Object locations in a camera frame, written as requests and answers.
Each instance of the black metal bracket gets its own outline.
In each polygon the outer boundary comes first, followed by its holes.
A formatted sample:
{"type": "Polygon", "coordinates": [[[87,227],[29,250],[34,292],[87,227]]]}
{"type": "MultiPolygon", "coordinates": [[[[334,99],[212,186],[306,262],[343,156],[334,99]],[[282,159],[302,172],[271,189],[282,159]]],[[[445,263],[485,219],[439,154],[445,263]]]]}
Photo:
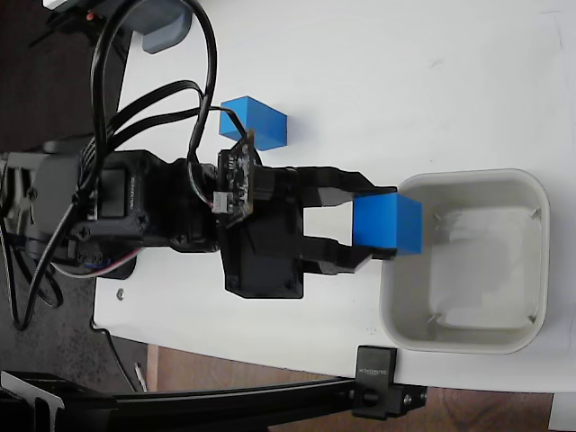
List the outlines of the black metal bracket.
{"type": "Polygon", "coordinates": [[[426,387],[393,382],[396,349],[360,346],[356,378],[217,391],[107,395],[49,373],[2,372],[0,417],[11,430],[260,430],[352,410],[385,420],[426,404],[426,387]]]}
{"type": "Polygon", "coordinates": [[[396,355],[396,348],[358,347],[354,416],[386,420],[404,416],[426,405],[426,387],[394,383],[396,355]]]}

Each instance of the black cable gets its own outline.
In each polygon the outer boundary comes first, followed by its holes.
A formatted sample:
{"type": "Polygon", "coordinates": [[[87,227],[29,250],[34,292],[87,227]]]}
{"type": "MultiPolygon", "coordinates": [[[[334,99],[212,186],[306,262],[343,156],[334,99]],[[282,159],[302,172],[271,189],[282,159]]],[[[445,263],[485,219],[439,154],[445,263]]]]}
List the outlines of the black cable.
{"type": "Polygon", "coordinates": [[[120,60],[120,62],[123,65],[126,64],[126,61],[128,60],[128,51],[125,51],[122,48],[122,45],[120,45],[120,43],[117,43],[117,42],[112,45],[112,48],[114,49],[114,52],[118,56],[118,59],[120,60]]]}
{"type": "Polygon", "coordinates": [[[6,226],[4,218],[0,217],[0,241],[2,242],[2,255],[4,256],[4,267],[6,269],[6,283],[8,287],[8,302],[10,304],[10,313],[15,326],[20,324],[18,315],[18,305],[16,303],[16,284],[14,281],[14,265],[12,263],[12,254],[8,245],[6,226]]]}
{"type": "MultiPolygon", "coordinates": [[[[88,174],[87,179],[83,183],[86,189],[91,189],[99,175],[99,172],[106,157],[106,142],[107,130],[105,121],[104,109],[104,68],[108,53],[113,44],[116,33],[121,28],[122,22],[128,14],[134,10],[138,5],[146,0],[126,0],[122,3],[110,17],[108,22],[103,28],[100,39],[94,49],[94,56],[92,61],[92,70],[90,74],[90,87],[92,95],[92,116],[94,124],[94,138],[95,138],[95,161],[94,168],[88,174]]],[[[208,111],[212,103],[214,95],[214,88],[216,86],[216,38],[208,15],[200,6],[197,0],[181,0],[188,5],[193,14],[196,16],[199,24],[204,32],[206,39],[206,46],[208,50],[208,71],[206,77],[206,87],[203,92],[202,103],[200,105],[200,112],[198,114],[198,121],[194,125],[192,137],[190,139],[189,158],[199,146],[202,138],[208,111]]]]}
{"type": "MultiPolygon", "coordinates": [[[[180,122],[181,120],[189,119],[198,115],[200,108],[193,108],[191,110],[184,110],[179,112],[171,112],[168,114],[159,114],[153,115],[146,119],[136,121],[135,123],[128,126],[126,129],[121,130],[116,135],[114,135],[110,139],[110,148],[112,150],[116,150],[119,146],[121,146],[124,142],[128,141],[129,139],[133,138],[134,136],[138,135],[139,133],[153,128],[155,126],[159,126],[161,124],[167,124],[172,122],[180,122]]],[[[223,111],[225,112],[232,122],[238,128],[240,135],[242,138],[247,138],[248,135],[242,126],[242,122],[240,121],[239,117],[236,115],[234,111],[230,108],[225,108],[221,106],[211,106],[210,111],[223,111]]]]}
{"type": "MultiPolygon", "coordinates": [[[[202,90],[194,81],[181,80],[181,81],[175,81],[174,83],[168,85],[163,85],[160,88],[157,88],[156,90],[149,92],[148,94],[144,94],[134,102],[129,103],[110,119],[110,123],[107,128],[108,140],[119,128],[121,128],[127,121],[129,121],[136,114],[144,111],[146,108],[149,108],[156,102],[166,99],[167,97],[186,89],[195,90],[196,93],[198,93],[199,99],[202,100],[203,96],[202,90]]],[[[108,148],[107,151],[112,152],[113,148],[108,148]]],[[[94,158],[95,158],[95,138],[93,136],[88,145],[85,146],[84,150],[82,151],[82,156],[80,159],[81,160],[80,164],[81,170],[79,176],[80,183],[84,179],[85,171],[90,169],[92,163],[94,162],[94,158]]]]}
{"type": "MultiPolygon", "coordinates": [[[[30,272],[30,268],[26,264],[23,255],[20,253],[19,250],[14,249],[12,247],[12,253],[20,272],[24,276],[24,279],[30,285],[32,282],[32,273],[30,272]]],[[[38,290],[38,296],[40,299],[45,302],[49,307],[52,309],[57,309],[64,303],[64,295],[62,294],[62,290],[56,282],[56,279],[50,273],[46,273],[46,281],[48,282],[52,293],[54,294],[55,300],[52,300],[42,289],[38,290]]]]}
{"type": "MultiPolygon", "coordinates": [[[[41,280],[46,274],[48,266],[56,252],[56,248],[60,245],[63,238],[68,234],[71,226],[74,224],[77,216],[77,212],[81,207],[86,205],[90,193],[94,189],[95,182],[100,175],[102,168],[104,166],[104,160],[106,156],[111,151],[108,148],[108,128],[105,121],[105,109],[104,109],[104,67],[106,59],[110,52],[113,40],[118,30],[120,29],[122,22],[126,16],[138,5],[146,0],[127,0],[122,3],[114,12],[112,17],[108,20],[104,26],[103,32],[96,44],[94,49],[94,56],[91,69],[91,96],[92,96],[92,116],[94,124],[94,163],[91,164],[89,171],[82,178],[82,181],[76,192],[72,196],[72,202],[68,206],[66,212],[64,213],[62,219],[60,220],[58,226],[56,227],[52,237],[50,238],[48,245],[44,249],[42,256],[36,266],[36,270],[31,279],[30,290],[28,294],[28,301],[26,302],[26,309],[24,311],[24,318],[22,321],[19,320],[18,311],[16,305],[13,304],[14,314],[14,326],[19,330],[23,331],[28,328],[32,320],[32,315],[34,313],[34,305],[38,297],[38,292],[41,285],[41,280]]],[[[206,78],[206,88],[202,97],[202,102],[200,106],[200,111],[198,114],[198,121],[194,125],[193,134],[190,141],[190,148],[188,158],[191,159],[191,153],[195,152],[195,149],[200,143],[200,139],[203,134],[204,125],[206,123],[206,118],[208,116],[208,111],[213,98],[214,88],[216,84],[216,40],[214,37],[214,32],[210,20],[206,15],[206,12],[202,9],[200,4],[196,0],[181,0],[191,7],[194,15],[196,15],[202,30],[204,31],[204,36],[206,38],[206,45],[208,49],[208,72],[206,78]]],[[[2,231],[4,235],[0,235],[0,241],[2,242],[2,247],[4,252],[9,252],[8,243],[5,238],[5,226],[4,221],[0,223],[0,234],[2,231]]],[[[6,267],[13,269],[12,273],[8,275],[9,283],[12,277],[12,287],[14,288],[14,268],[12,267],[12,257],[10,253],[4,253],[4,261],[6,267]]]]}
{"type": "Polygon", "coordinates": [[[124,380],[126,380],[126,383],[128,383],[128,385],[130,386],[130,389],[133,392],[136,392],[136,386],[132,382],[131,378],[128,376],[128,372],[126,372],[126,368],[124,367],[124,364],[122,364],[122,360],[120,359],[120,356],[118,355],[118,351],[116,351],[116,346],[114,345],[112,335],[110,334],[108,329],[96,327],[96,325],[94,323],[94,313],[92,313],[92,317],[90,317],[90,322],[88,324],[89,324],[89,328],[91,331],[93,331],[94,333],[99,333],[101,335],[106,336],[106,340],[108,341],[108,345],[110,346],[110,350],[112,351],[112,355],[114,356],[114,360],[116,361],[116,364],[118,365],[118,368],[120,369],[120,372],[121,372],[122,376],[124,377],[124,380]]]}

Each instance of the blue cube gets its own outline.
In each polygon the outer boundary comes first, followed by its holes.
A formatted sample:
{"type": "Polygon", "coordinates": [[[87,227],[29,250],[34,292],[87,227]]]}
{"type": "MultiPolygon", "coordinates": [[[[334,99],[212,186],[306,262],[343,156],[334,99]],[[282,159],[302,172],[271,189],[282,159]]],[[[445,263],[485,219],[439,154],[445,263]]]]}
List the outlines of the blue cube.
{"type": "Polygon", "coordinates": [[[355,198],[352,236],[354,245],[420,254],[422,204],[399,193],[355,198]]]}
{"type": "MultiPolygon", "coordinates": [[[[222,103],[234,110],[246,129],[255,133],[254,145],[258,150],[277,149],[288,144],[288,118],[268,105],[249,96],[222,103]]],[[[220,135],[238,141],[240,134],[230,117],[220,113],[220,135]]]]}

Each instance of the screw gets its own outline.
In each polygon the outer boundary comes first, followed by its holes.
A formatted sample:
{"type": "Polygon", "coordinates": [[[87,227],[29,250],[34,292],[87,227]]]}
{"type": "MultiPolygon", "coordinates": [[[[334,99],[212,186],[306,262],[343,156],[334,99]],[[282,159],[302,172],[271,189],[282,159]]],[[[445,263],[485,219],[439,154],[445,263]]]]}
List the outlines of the screw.
{"type": "Polygon", "coordinates": [[[236,279],[229,279],[226,282],[226,288],[228,288],[229,290],[235,290],[236,288],[238,288],[238,282],[236,282],[236,279]]]}
{"type": "Polygon", "coordinates": [[[185,234],[178,234],[172,239],[172,241],[174,241],[177,245],[183,245],[186,241],[188,241],[188,236],[185,234]]]}
{"type": "Polygon", "coordinates": [[[148,224],[148,215],[146,213],[142,213],[136,217],[136,223],[140,227],[145,227],[148,224]]]}
{"type": "Polygon", "coordinates": [[[86,240],[90,236],[90,229],[86,226],[82,227],[82,229],[78,232],[78,238],[81,240],[86,240]]]}
{"type": "Polygon", "coordinates": [[[38,197],[38,191],[31,187],[28,189],[28,191],[26,191],[26,196],[28,196],[30,201],[34,201],[38,197]]]}

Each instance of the white bowl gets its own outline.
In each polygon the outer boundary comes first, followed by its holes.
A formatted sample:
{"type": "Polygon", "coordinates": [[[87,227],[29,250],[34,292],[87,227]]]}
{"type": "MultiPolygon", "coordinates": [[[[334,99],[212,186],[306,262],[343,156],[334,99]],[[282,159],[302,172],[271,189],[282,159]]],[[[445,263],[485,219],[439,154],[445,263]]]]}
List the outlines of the white bowl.
{"type": "Polygon", "coordinates": [[[544,323],[550,204],[518,169],[414,176],[399,192],[422,203],[421,255],[382,269],[381,318],[399,347],[508,354],[544,323]]]}

